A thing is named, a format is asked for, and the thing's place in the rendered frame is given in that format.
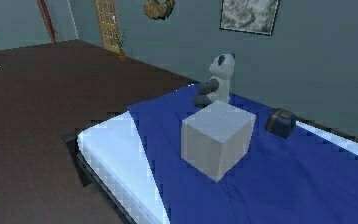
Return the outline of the grey cardboard carton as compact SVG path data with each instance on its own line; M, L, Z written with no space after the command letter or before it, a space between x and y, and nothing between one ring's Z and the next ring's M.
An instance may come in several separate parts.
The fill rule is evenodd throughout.
M248 151L256 115L215 101L182 121L181 158L219 182Z

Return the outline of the black and white panda teddy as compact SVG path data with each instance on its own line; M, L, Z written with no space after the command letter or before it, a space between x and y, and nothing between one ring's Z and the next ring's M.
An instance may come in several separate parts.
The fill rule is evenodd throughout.
M204 108L215 101L230 101L231 77L235 70L235 54L224 53L217 56L210 64L211 78L200 83L197 95L193 98L196 108Z

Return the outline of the yellow lattice panel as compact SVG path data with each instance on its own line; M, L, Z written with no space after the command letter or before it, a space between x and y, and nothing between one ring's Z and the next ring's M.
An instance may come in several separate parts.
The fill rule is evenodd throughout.
M119 31L116 0L94 0L103 47L120 53L122 39Z

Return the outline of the bed with blue blanket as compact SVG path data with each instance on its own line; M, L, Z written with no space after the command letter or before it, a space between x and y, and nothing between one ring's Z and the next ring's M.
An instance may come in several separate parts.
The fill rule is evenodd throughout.
M214 182L180 156L195 94L188 85L130 105L70 141L87 182L131 224L358 224L358 147L308 127L280 138L265 129L269 107L234 96L256 116L252 140Z

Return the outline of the red pole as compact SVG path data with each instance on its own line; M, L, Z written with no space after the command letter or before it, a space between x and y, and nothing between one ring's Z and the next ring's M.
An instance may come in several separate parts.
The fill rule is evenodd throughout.
M50 14L48 12L45 0L37 0L37 4L39 6L43 21L47 28L50 40L53 44L55 44L57 41L57 37L56 37L57 31L53 27L52 20L51 20Z

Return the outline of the brown round wall ornament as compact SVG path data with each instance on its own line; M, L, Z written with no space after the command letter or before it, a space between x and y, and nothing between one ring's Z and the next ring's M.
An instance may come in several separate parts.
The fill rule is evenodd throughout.
M173 11L175 0L165 0L160 3L158 0L147 0L144 4L144 12L146 16L153 20L165 20Z

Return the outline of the grey framed wall picture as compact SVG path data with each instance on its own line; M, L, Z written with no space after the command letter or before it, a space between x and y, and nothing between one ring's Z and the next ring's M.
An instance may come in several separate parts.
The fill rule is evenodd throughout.
M280 0L222 0L220 29L273 34Z

